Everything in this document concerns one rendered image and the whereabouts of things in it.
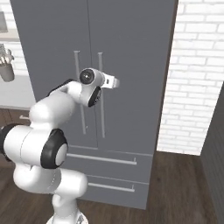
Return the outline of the grey utensil pot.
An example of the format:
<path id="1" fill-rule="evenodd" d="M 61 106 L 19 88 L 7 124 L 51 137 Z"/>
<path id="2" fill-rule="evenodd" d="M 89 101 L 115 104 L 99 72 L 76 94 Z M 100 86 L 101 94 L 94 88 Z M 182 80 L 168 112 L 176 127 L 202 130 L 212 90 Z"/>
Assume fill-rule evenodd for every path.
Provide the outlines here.
<path id="1" fill-rule="evenodd" d="M 10 82 L 15 79 L 15 74 L 11 64 L 0 66 L 0 76 L 5 82 Z"/>

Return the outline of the brown wooden cupboard run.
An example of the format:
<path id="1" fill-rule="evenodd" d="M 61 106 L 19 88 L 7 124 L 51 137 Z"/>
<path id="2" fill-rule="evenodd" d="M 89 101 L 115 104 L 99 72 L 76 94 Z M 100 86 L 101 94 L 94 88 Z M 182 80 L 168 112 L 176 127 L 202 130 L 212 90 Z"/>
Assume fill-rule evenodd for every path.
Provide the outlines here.
<path id="1" fill-rule="evenodd" d="M 10 123 L 29 125 L 28 110 L 0 108 L 0 127 Z"/>

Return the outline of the grey fridge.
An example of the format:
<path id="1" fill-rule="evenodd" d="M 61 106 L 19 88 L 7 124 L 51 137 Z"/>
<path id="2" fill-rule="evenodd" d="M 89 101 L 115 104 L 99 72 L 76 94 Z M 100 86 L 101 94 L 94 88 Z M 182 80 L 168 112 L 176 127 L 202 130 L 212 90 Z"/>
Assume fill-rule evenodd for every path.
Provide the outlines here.
<path id="1" fill-rule="evenodd" d="M 84 197 L 144 209 L 178 0 L 10 0 L 33 93 L 43 99 L 84 68 L 115 76 L 62 129 L 65 168 L 87 175 Z"/>

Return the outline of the grey fridge door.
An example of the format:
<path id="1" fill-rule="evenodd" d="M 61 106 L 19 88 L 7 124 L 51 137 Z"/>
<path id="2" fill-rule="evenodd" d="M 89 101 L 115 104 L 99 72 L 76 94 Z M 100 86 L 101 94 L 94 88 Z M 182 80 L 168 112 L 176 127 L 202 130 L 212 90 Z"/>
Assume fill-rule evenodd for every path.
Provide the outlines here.
<path id="1" fill-rule="evenodd" d="M 151 154 L 155 150 L 161 102 L 178 0 L 87 0 L 93 67 L 115 76 L 120 86 L 104 89 L 96 104 L 98 148 Z"/>
<path id="2" fill-rule="evenodd" d="M 87 0 L 10 0 L 36 100 L 91 67 Z"/>

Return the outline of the dark grey panelled counter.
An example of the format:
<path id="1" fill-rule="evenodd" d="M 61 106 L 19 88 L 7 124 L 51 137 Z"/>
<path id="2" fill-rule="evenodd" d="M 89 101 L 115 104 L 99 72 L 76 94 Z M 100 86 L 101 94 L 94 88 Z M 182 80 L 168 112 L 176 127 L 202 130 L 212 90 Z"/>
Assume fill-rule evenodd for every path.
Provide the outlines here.
<path id="1" fill-rule="evenodd" d="M 224 82 L 200 155 L 217 224 L 224 224 Z"/>

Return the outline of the pale wall shelf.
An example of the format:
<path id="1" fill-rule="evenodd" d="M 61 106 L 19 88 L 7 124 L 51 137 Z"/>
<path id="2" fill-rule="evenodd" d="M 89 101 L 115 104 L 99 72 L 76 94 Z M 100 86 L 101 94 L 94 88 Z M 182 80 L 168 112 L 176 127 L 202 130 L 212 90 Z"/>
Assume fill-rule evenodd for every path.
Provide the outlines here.
<path id="1" fill-rule="evenodd" d="M 17 30 L 9 30 L 8 32 L 0 32 L 0 41 L 19 42 Z"/>

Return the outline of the grey kitchen utensils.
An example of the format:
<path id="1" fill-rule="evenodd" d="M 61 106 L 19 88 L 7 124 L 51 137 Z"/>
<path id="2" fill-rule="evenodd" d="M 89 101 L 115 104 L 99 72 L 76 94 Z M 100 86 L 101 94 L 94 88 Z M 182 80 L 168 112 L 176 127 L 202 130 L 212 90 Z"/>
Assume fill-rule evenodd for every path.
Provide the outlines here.
<path id="1" fill-rule="evenodd" d="M 6 49 L 4 44 L 0 44 L 0 66 L 7 66 L 14 60 L 10 49 Z"/>

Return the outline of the grey fridge drawer front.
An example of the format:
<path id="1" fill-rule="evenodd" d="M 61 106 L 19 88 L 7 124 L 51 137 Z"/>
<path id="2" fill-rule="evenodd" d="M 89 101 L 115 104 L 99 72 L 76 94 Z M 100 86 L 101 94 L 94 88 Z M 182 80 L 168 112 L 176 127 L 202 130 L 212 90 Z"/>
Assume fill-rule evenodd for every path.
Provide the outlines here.
<path id="1" fill-rule="evenodd" d="M 109 186 L 122 186 L 131 188 L 134 186 L 135 192 L 123 192 L 98 187 L 88 186 L 87 191 L 81 197 L 82 200 L 101 202 L 110 205 L 145 209 L 148 200 L 149 185 L 146 183 L 121 180 L 117 178 L 103 178 L 97 176 L 87 176 L 88 183 L 103 184 Z"/>
<path id="2" fill-rule="evenodd" d="M 90 147 L 70 146 L 68 153 L 100 158 L 114 158 L 136 161 L 137 165 L 117 164 L 66 156 L 65 168 L 84 172 L 87 175 L 136 181 L 148 184 L 150 182 L 152 155 L 136 154 L 120 151 L 99 150 Z"/>

